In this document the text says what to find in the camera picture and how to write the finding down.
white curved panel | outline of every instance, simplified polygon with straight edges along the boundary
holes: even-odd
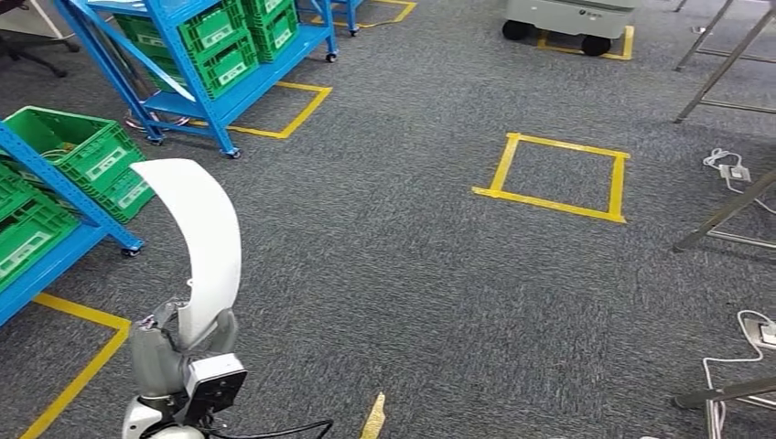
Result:
[[[135,163],[132,169],[167,205],[189,248],[191,298],[178,310],[178,329],[180,347],[191,348],[237,296],[242,263],[237,214],[221,185],[197,162],[170,158]]]

white label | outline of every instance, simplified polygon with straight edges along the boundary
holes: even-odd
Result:
[[[205,48],[209,48],[210,46],[224,39],[225,37],[228,37],[229,35],[231,35],[232,32],[234,32],[234,29],[232,29],[232,25],[226,25],[220,28],[219,30],[213,32],[212,34],[206,36],[202,41],[202,45]]]
[[[126,209],[126,207],[134,203],[135,200],[140,197],[140,194],[145,192],[146,189],[148,189],[148,184],[145,181],[141,181],[137,184],[137,186],[133,187],[128,194],[124,195],[116,204],[118,204],[121,209]]]
[[[20,245],[15,252],[11,253],[0,262],[0,278],[8,276],[14,269],[24,262],[30,253],[39,249],[41,245],[45,244],[52,238],[51,235],[43,233],[42,231],[36,231],[24,244]]]
[[[112,153],[110,153],[108,156],[106,156],[100,163],[93,166],[92,169],[86,171],[86,177],[89,178],[89,181],[94,181],[97,178],[99,178],[102,174],[104,174],[105,171],[111,168],[111,166],[115,165],[116,162],[122,159],[126,155],[126,151],[119,146],[115,150],[113,150]]]
[[[291,38],[291,29],[286,29],[283,31],[282,34],[280,34],[280,37],[275,38],[275,48],[280,48],[283,46],[283,43],[288,41],[288,39]]]
[[[281,3],[283,3],[283,0],[266,0],[266,3],[264,3],[264,8],[266,9],[267,14],[273,11],[276,7],[278,7]]]
[[[231,70],[220,75],[219,82],[221,83],[221,85],[226,85],[233,79],[240,76],[240,73],[243,73],[246,69],[248,68],[245,66],[245,63],[241,62],[240,64],[237,64],[236,66],[234,66]]]
[[[38,176],[35,174],[30,174],[27,171],[19,171],[19,176],[27,181],[37,181],[38,183],[43,183],[43,180],[38,178]]]
[[[158,48],[166,48],[165,42],[161,38],[151,37],[149,35],[137,34],[137,41],[148,46],[156,46]]]

gray carpet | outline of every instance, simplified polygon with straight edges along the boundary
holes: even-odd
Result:
[[[647,0],[626,62],[506,41],[502,2],[422,0],[401,24],[343,31],[337,63],[320,51],[288,75],[333,87],[290,138],[233,134],[239,161],[207,139],[144,144],[152,158],[199,161],[238,210],[237,353],[251,373],[224,423],[254,433],[331,417],[332,438],[357,438],[382,391],[383,439],[701,437],[702,413],[669,398],[703,387],[703,356],[750,354],[739,309],[776,316],[772,254],[716,241],[669,250],[728,198],[701,166],[712,148],[744,155],[755,176],[776,165],[772,116],[699,108],[671,123],[721,61],[699,55],[672,71],[690,26],[720,4],[673,14]],[[740,2],[709,44],[732,47],[763,8]],[[360,21],[385,15],[368,5]],[[775,38],[752,52],[776,56]],[[86,54],[40,52],[71,75],[0,59],[0,114],[36,104],[122,117]],[[773,106],[774,85],[771,66],[740,62],[714,96]],[[279,129],[308,99],[274,91],[240,124]],[[474,195],[507,132],[630,153],[628,223]],[[607,157],[521,144],[504,188],[603,209],[610,172]],[[767,236],[773,224],[747,208],[727,228]],[[187,253],[162,204],[130,228],[146,241],[140,257],[106,242],[48,292],[131,319],[184,294]],[[109,336],[40,305],[0,328],[11,377],[0,401],[12,407],[0,437],[23,433]],[[774,365],[769,355],[715,373],[731,382]],[[134,391],[124,347],[44,437],[117,437]],[[772,415],[731,411],[729,437],[773,437]]]

blue shelf frame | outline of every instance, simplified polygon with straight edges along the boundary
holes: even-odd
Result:
[[[14,282],[0,291],[0,326],[29,303],[43,288],[70,268],[81,256],[106,237],[122,248],[139,251],[143,242],[108,215],[57,168],[0,121],[0,148],[29,168],[72,206],[81,211],[83,221],[43,258],[29,266]]]
[[[333,0],[308,0],[322,17],[322,24],[303,23],[299,35],[290,43],[274,62],[261,63],[254,72],[242,78],[217,99],[211,99],[194,65],[183,46],[178,26],[220,0],[141,0],[134,3],[120,3],[110,0],[54,0],[59,12],[68,22],[83,46],[97,61],[108,80],[111,81],[122,99],[129,105],[154,143],[162,142],[163,130],[175,130],[189,134],[214,137],[221,152],[232,158],[240,156],[240,149],[234,146],[227,132],[228,125],[248,107],[261,98],[273,85],[310,54],[324,40],[327,43],[327,61],[333,61],[338,54],[334,37],[334,19],[331,10]],[[99,12],[128,14],[150,18],[158,29],[162,40],[169,48],[181,76],[188,87],[179,86],[154,61],[138,50],[121,33],[106,24]],[[132,55],[166,82],[175,92],[158,91],[148,99],[141,99],[130,80],[118,67],[114,52],[103,45],[110,38],[122,50]],[[178,126],[152,117],[152,113],[169,112],[197,118],[205,126]]]
[[[335,9],[331,10],[331,13],[338,16],[345,16],[345,20],[348,23],[348,30],[350,31],[350,34],[355,37],[356,32],[359,31],[359,24],[356,22],[356,8],[363,3],[363,0],[331,0],[331,3],[333,5],[343,5],[345,6],[345,10],[340,11]],[[317,14],[318,11],[316,9],[310,9],[310,8],[299,8],[300,12],[309,12],[312,14]]]

yellow tape square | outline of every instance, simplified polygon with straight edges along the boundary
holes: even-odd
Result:
[[[611,183],[609,185],[609,210],[603,211],[580,208],[579,206],[558,203],[543,198],[528,197],[525,195],[514,194],[512,192],[506,192],[502,190],[507,173],[512,166],[512,160],[514,159],[514,153],[517,150],[517,144],[521,140],[532,144],[554,146],[558,148],[572,149],[585,153],[608,155],[613,157],[614,163],[611,171]],[[509,201],[531,204],[541,208],[555,209],[562,212],[573,213],[575,215],[584,215],[586,217],[598,218],[600,220],[624,223],[625,217],[622,216],[622,191],[625,182],[626,158],[631,158],[631,155],[621,151],[598,148],[595,146],[570,144],[569,142],[560,142],[557,140],[545,139],[543,137],[534,137],[532,135],[520,133],[507,133],[507,145],[504,146],[504,152],[501,154],[501,160],[499,161],[499,166],[496,168],[496,173],[493,176],[490,187],[473,187],[471,190],[475,194],[484,195],[486,197],[508,199]]]
[[[27,428],[19,439],[36,439],[57,419],[65,408],[75,399],[76,396],[86,387],[86,384],[105,366],[105,363],[111,359],[113,354],[122,346],[129,337],[130,321],[119,316],[114,316],[103,311],[89,308],[88,306],[78,305],[69,300],[60,299],[46,293],[39,294],[33,302],[39,305],[47,306],[57,311],[61,311],[71,316],[76,316],[84,320],[89,320],[105,327],[111,327],[116,330],[115,335],[100,349],[100,352],[89,361],[78,376],[68,384],[62,393],[52,402],[46,410]]]
[[[297,84],[295,82],[284,82],[284,81],[278,81],[275,85],[280,87],[286,87],[288,89],[297,89],[297,90],[304,90],[304,91],[313,91],[316,93],[315,97],[312,101],[300,112],[296,115],[293,121],[291,121],[288,125],[286,125],[286,128],[284,128],[282,131],[275,132],[275,131],[266,131],[266,130],[257,130],[254,128],[245,128],[242,126],[235,126],[235,125],[229,125],[227,129],[229,131],[234,131],[237,133],[245,133],[245,134],[253,134],[253,135],[262,135],[265,137],[272,137],[274,139],[287,139],[294,131],[296,131],[297,128],[299,128],[299,125],[304,123],[304,121],[307,120],[308,117],[310,117],[310,114],[312,114],[317,107],[323,102],[324,99],[326,99],[327,96],[329,96],[329,93],[331,93],[331,87],[319,87],[318,85],[309,85],[309,84]],[[189,124],[192,125],[198,125],[198,126],[207,126],[208,123],[203,121],[191,121]]]
[[[408,15],[410,15],[410,13],[413,11],[413,9],[415,9],[415,6],[417,6],[416,2],[406,2],[404,0],[372,0],[372,1],[376,2],[376,3],[387,3],[389,5],[402,5],[402,6],[404,6],[404,8],[402,9],[402,12],[400,12],[398,16],[396,16],[393,20],[388,21],[387,23],[399,23],[399,22],[404,21],[404,19]],[[311,20],[311,22],[319,25],[319,24],[323,23],[323,18],[321,18],[320,16],[316,16],[315,18],[313,18]],[[369,27],[373,27],[375,25],[376,25],[376,23],[369,23],[369,24],[356,23],[356,26],[358,28],[369,28]],[[348,24],[343,22],[343,21],[335,20],[334,21],[334,26],[347,27]]]
[[[625,38],[622,43],[622,53],[616,54],[616,53],[605,53],[600,56],[600,58],[606,58],[606,59],[619,59],[621,61],[628,61],[633,58],[633,35],[636,32],[636,28],[633,26],[625,26]],[[561,48],[558,46],[550,46],[547,44],[547,36],[549,35],[549,32],[546,30],[542,30],[539,33],[539,40],[536,42],[536,46],[538,48],[545,48],[548,50],[554,50],[556,52],[564,52],[564,53],[574,53],[577,55],[584,55],[582,50],[579,50],[577,48]]]

